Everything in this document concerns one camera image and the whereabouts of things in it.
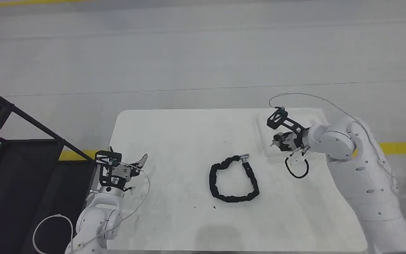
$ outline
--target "gray floor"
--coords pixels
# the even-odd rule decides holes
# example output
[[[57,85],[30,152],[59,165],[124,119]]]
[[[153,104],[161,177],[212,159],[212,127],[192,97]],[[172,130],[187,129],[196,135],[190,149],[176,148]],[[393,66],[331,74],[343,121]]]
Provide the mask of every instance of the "gray floor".
[[[405,12],[401,0],[0,8],[0,95],[81,149],[106,148],[124,110],[267,107],[285,92],[328,98],[378,141],[404,142]],[[310,98],[277,102],[341,116]],[[1,135],[44,137],[16,117]],[[390,162],[404,182],[405,158]]]

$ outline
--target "black chain lock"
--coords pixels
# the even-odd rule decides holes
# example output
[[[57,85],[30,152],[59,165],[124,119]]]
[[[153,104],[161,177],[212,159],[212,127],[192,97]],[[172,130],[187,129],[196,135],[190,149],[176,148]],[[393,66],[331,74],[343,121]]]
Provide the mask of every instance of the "black chain lock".
[[[228,157],[222,163],[216,163],[211,166],[210,175],[209,175],[209,185],[210,185],[210,191],[211,191],[211,194],[213,195],[213,197],[218,198],[227,203],[238,203],[238,202],[242,202],[242,201],[253,200],[256,196],[259,195],[258,183],[256,181],[256,178],[255,178],[255,175],[254,175],[254,172],[253,172],[251,166],[247,162],[248,157],[249,157],[249,154],[243,154],[241,156],[236,155],[233,157]],[[233,161],[239,161],[239,160],[242,160],[242,166],[246,170],[246,174],[247,174],[248,178],[251,180],[251,184],[254,187],[254,190],[251,193],[248,193],[246,196],[242,196],[242,197],[235,197],[235,196],[227,197],[227,196],[221,195],[218,192],[218,188],[216,186],[217,171],[225,170],[226,168],[228,168],[230,166],[230,164]]]

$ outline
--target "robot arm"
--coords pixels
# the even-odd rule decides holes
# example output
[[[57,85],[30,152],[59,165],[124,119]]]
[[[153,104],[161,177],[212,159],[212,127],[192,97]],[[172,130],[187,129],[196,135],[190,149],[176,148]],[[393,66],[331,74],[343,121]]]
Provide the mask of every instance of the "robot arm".
[[[278,108],[267,125],[275,130],[275,116],[285,114],[287,118],[285,112]],[[296,126],[287,128],[292,131],[277,133],[273,144],[292,153],[301,150],[302,156],[308,151],[326,154],[333,181],[356,213],[369,253],[406,251],[406,221],[400,211],[397,182],[369,127],[346,117],[332,126],[302,127],[302,133],[295,133]]]
[[[125,184],[131,177],[138,176],[148,155],[133,164],[121,163],[121,154],[99,151],[96,164],[100,169],[100,190],[91,190],[95,198],[82,211],[76,223],[76,237],[68,244],[65,253],[99,254],[107,253],[107,240],[114,239],[122,221],[122,200],[131,189]]]

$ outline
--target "metal rod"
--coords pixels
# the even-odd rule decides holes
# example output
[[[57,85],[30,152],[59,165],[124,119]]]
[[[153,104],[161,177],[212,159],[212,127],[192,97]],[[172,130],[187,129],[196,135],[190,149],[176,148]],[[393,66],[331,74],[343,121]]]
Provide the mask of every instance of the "metal rod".
[[[71,143],[67,142],[65,139],[63,139],[61,136],[56,134],[55,132],[51,131],[49,128],[47,128],[45,125],[40,123],[39,121],[35,120],[33,117],[19,109],[16,105],[12,104],[8,100],[6,100],[3,97],[0,97],[0,104],[4,105],[5,107],[8,107],[13,111],[15,114],[19,115],[23,119],[27,120],[30,124],[34,125],[35,127],[39,128],[41,131],[45,132],[49,136],[53,137],[57,141],[61,142],[63,145],[66,145],[68,148],[70,148],[72,151],[76,152],[78,155],[82,156],[84,159],[87,159],[88,161],[94,161],[94,159],[90,158],[87,154],[76,148],[74,145]]]

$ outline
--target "yellow line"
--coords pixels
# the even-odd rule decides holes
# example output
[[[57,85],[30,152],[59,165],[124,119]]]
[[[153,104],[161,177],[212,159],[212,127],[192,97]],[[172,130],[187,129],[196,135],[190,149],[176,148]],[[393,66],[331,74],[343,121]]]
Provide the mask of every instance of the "yellow line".
[[[83,150],[83,152],[88,155],[90,158],[95,158],[96,152],[99,150]],[[59,157],[60,161],[84,161],[85,159],[82,156],[78,155],[72,150],[64,150]]]
[[[384,142],[379,143],[382,148],[382,151],[386,155],[394,155],[394,154],[406,154],[406,142]],[[84,150],[83,152],[87,154],[89,157],[94,158],[96,152],[99,150]],[[61,156],[59,157],[60,161],[83,161],[84,159],[71,150],[62,151]]]
[[[379,145],[386,155],[406,154],[406,142],[385,142],[379,143]]]
[[[26,4],[56,4],[56,3],[83,2],[83,1],[86,0],[21,0],[0,3],[0,7],[26,5]]]

